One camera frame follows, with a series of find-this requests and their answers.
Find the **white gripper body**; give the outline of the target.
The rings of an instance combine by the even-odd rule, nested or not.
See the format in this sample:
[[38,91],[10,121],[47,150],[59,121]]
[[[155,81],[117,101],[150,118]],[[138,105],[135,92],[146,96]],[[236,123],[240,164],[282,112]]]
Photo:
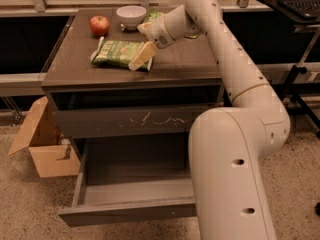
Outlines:
[[146,36],[147,39],[152,41],[159,49],[164,49],[174,42],[174,39],[167,30],[164,17],[159,17],[151,21]]

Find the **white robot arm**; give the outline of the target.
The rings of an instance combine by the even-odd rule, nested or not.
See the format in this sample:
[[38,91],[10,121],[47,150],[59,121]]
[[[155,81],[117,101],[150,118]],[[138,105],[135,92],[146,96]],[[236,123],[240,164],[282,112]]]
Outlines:
[[210,109],[189,134],[189,164],[202,240],[277,240],[260,159],[290,132],[282,101],[223,21],[218,0],[185,0],[151,22],[148,43],[130,62],[137,70],[161,48],[203,32],[216,60],[228,107]]

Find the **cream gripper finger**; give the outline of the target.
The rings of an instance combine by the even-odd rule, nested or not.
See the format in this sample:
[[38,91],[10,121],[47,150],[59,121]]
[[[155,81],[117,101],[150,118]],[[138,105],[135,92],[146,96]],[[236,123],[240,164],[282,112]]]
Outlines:
[[149,29],[150,26],[151,26],[151,23],[150,23],[150,22],[142,23],[142,24],[139,24],[139,25],[137,26],[137,30],[138,30],[141,34],[145,35],[145,34],[147,33],[147,30]]
[[129,69],[131,71],[136,71],[138,69],[150,70],[152,59],[156,55],[158,48],[156,45],[148,41],[144,43],[138,50],[137,54],[129,62]]

